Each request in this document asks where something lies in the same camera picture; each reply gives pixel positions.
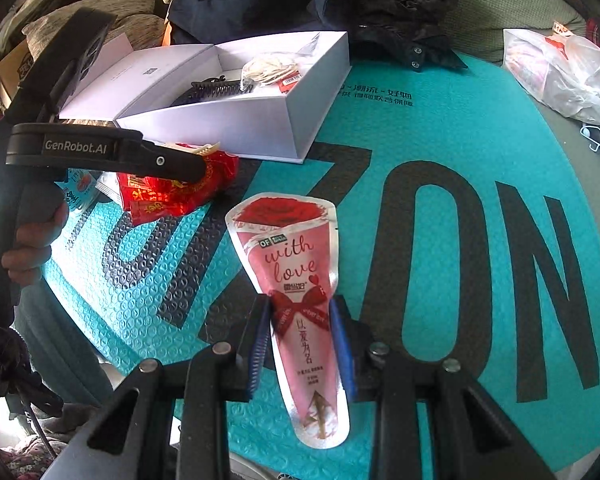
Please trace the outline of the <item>person's left hand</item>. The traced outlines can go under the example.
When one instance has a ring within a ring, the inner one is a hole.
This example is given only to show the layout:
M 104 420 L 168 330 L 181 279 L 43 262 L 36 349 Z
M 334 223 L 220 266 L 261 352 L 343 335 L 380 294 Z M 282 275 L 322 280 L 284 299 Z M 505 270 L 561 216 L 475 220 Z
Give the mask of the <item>person's left hand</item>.
M 16 233 L 16 247 L 0 258 L 9 278 L 21 287 L 36 283 L 42 265 L 50 260 L 52 243 L 58 239 L 69 217 L 69 207 L 62 202 L 50 221 L 23 224 Z

